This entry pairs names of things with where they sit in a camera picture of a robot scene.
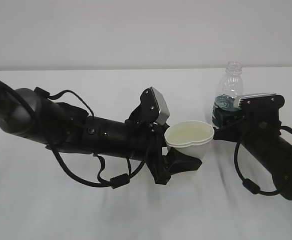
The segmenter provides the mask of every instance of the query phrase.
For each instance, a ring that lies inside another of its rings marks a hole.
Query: paper cup
[[[203,121],[184,121],[165,132],[168,148],[198,159],[203,159],[214,137],[214,128]]]

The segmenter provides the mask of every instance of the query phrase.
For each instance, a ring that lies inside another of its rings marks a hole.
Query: white table
[[[174,125],[210,121],[223,71],[0,71],[0,80],[15,89],[74,90],[96,116],[116,121],[124,121],[141,92],[154,86]],[[282,94],[280,120],[292,127],[292,67],[245,68],[242,78],[245,93]],[[84,108],[71,95],[62,101]],[[292,136],[283,136],[292,144]],[[235,172],[233,150],[233,143],[213,141],[199,171],[174,175],[167,186],[155,185],[144,167],[129,185],[97,189],[67,177],[43,145],[0,130],[0,240],[292,240],[292,201],[249,193]],[[75,173],[96,180],[96,158],[63,157]],[[124,159],[105,158],[104,178],[127,171]],[[239,164],[263,190],[273,190],[270,174],[244,148]]]

